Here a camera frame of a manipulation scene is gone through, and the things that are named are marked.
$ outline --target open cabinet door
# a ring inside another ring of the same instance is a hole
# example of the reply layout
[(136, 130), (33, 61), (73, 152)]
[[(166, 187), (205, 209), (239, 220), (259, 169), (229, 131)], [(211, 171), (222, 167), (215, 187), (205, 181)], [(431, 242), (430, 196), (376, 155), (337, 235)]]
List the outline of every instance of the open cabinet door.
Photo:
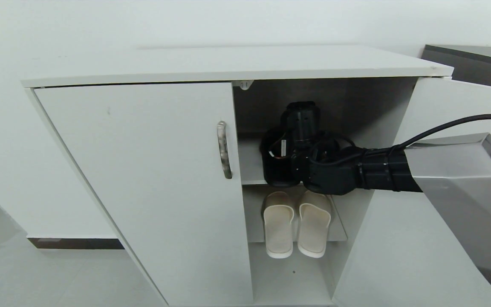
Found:
[[(421, 78), (394, 144), (481, 113), (491, 113), (491, 87)], [(491, 133), (491, 120), (429, 138), (481, 132)], [(491, 306), (491, 285), (424, 194), (375, 191), (335, 301), (349, 307)]]
[[(130, 255), (169, 305), (253, 303), (230, 82), (35, 94)], [(222, 167), (220, 121), (232, 178)]]

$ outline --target wire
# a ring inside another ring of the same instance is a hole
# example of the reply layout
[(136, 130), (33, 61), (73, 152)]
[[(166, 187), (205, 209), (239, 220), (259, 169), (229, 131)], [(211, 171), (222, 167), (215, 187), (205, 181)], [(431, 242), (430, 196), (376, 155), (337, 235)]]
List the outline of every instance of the wire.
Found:
[(407, 140), (405, 142), (402, 142), (397, 146), (397, 149), (404, 149), (413, 143), (421, 140), (422, 138), (425, 138), (426, 136), (430, 136), (433, 133), (442, 131), (444, 129), (448, 129), (453, 126), (465, 124), (466, 122), (472, 122), (472, 121), (479, 121), (479, 120), (491, 120), (491, 114), (481, 114), (481, 115), (473, 115), (473, 116), (468, 116), (468, 117), (463, 117), (462, 119), (458, 119), (455, 121), (448, 122), (446, 124), (442, 124), (440, 126), (437, 126), (435, 128), (432, 128), (430, 130), (427, 130), (421, 134), (418, 134), (417, 136), (411, 138), (410, 140)]
[(435, 128), (431, 128), (430, 130), (422, 132), (421, 134), (418, 134), (417, 136), (415, 136), (415, 137), (413, 137), (413, 138), (411, 138), (405, 142), (402, 142), (399, 145), (392, 146), (390, 148), (380, 148), (380, 149), (366, 149), (365, 148), (362, 152), (358, 152), (358, 153), (355, 153), (353, 155), (349, 155), (343, 159), (329, 162), (329, 163), (318, 162), (315, 159), (313, 159), (312, 155), (310, 155), (310, 162), (314, 165), (332, 166), (332, 165), (340, 165), (341, 163), (345, 163), (345, 162), (351, 161), (353, 159), (356, 159), (356, 158), (359, 158), (362, 156), (375, 156), (375, 155), (387, 154), (390, 151), (403, 150), (404, 148), (407, 148), (408, 146), (421, 140), (422, 138), (425, 138), (426, 136), (430, 136), (431, 134), (434, 134), (436, 132), (448, 129), (448, 128), (453, 127), (453, 126), (465, 124), (466, 122), (479, 121), (479, 120), (491, 120), (491, 114), (480, 114), (480, 115), (463, 117), (462, 119), (454, 120), (454, 121), (448, 122), (446, 124), (436, 126)]

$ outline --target gray tile floor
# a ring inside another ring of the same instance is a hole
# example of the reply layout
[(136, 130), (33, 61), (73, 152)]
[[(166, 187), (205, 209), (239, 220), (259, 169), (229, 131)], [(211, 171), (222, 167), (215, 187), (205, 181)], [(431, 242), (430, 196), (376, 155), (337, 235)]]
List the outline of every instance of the gray tile floor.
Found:
[(0, 209), (0, 307), (158, 307), (124, 250), (36, 249)]

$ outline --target metal handle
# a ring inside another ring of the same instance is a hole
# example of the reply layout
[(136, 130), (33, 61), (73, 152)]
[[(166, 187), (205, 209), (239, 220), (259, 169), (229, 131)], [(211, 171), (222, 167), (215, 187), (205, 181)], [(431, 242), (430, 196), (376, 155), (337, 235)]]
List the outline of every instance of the metal handle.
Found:
[(217, 124), (217, 140), (219, 141), (219, 154), (221, 155), (222, 172), (226, 179), (232, 179), (230, 171), (230, 161), (228, 160), (228, 148), (226, 146), (226, 122), (220, 121)]

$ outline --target slipper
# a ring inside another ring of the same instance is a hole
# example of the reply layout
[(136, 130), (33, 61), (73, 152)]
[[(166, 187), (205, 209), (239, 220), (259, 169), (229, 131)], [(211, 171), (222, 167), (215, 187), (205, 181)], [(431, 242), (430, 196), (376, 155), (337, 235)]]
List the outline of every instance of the slipper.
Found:
[(272, 258), (287, 258), (293, 253), (292, 222), (295, 210), (285, 192), (274, 192), (265, 197), (263, 223), (266, 253)]
[(323, 194), (306, 191), (300, 199), (298, 212), (298, 250), (308, 257), (323, 257), (331, 223), (331, 201)]

